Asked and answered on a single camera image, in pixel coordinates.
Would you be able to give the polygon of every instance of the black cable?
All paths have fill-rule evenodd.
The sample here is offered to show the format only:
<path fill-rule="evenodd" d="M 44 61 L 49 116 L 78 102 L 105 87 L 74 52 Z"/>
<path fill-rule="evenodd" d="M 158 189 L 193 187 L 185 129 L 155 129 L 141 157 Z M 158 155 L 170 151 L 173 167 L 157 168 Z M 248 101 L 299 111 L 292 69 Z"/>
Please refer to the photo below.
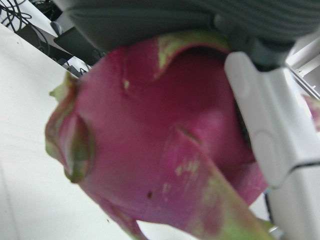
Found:
<path fill-rule="evenodd" d="M 46 39 L 44 34 L 40 31 L 40 29 L 38 27 L 36 27 L 35 25 L 33 25 L 29 21 L 29 19 L 31 19 L 32 16 L 28 13 L 21 12 L 19 5 L 23 4 L 25 1 L 26 0 L 22 0 L 20 3 L 18 3 L 17 0 L 13 0 L 13 2 L 14 2 L 14 4 L 13 4 L 11 1 L 7 0 L 7 2 L 9 3 L 10 6 L 6 6 L 4 4 L 4 2 L 2 0 L 0 0 L 0 13 L 2 13 L 3 11 L 6 12 L 6 18 L 4 18 L 1 23 L 4 24 L 6 27 L 10 26 L 14 33 L 18 32 L 19 30 L 22 29 L 22 24 L 25 24 L 27 27 L 31 28 L 33 30 L 33 32 L 36 34 L 36 37 L 38 39 L 39 46 L 37 48 L 49 56 L 50 55 L 50 45 L 48 43 L 48 40 Z M 19 20 L 18 30 L 13 25 L 13 20 L 15 18 Z M 46 52 L 45 52 L 45 48 L 42 46 L 42 43 L 41 43 L 42 41 L 41 41 L 39 35 L 45 41 L 45 44 L 47 46 Z"/>

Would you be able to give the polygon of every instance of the pink dragon fruit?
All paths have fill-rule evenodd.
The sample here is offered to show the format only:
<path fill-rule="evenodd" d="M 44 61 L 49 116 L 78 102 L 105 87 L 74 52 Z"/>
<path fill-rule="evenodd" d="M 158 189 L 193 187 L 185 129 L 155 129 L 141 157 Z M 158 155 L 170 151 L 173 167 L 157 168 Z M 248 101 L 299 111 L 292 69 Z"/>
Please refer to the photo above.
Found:
<path fill-rule="evenodd" d="M 248 210 L 266 183 L 237 119 L 228 52 L 213 32 L 165 34 L 51 93 L 47 152 L 133 239 L 147 239 L 137 220 L 201 240 L 273 239 Z"/>

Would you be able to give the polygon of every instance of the white plastic part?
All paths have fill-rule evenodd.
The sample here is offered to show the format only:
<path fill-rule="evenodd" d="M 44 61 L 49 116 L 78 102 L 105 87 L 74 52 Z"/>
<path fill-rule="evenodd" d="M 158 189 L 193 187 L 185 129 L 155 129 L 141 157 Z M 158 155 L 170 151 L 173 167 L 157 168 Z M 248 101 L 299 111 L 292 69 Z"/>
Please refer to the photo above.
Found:
<path fill-rule="evenodd" d="M 278 189 L 268 193 L 273 222 L 281 240 L 320 240 L 320 165 L 294 170 Z"/>
<path fill-rule="evenodd" d="M 242 52 L 228 56 L 225 70 L 271 186 L 276 239 L 320 240 L 320 139 L 296 83 L 284 68 L 257 71 Z"/>
<path fill-rule="evenodd" d="M 320 139 L 309 108 L 288 69 L 259 72 L 243 52 L 229 54 L 225 71 L 271 187 L 298 165 L 320 160 Z"/>

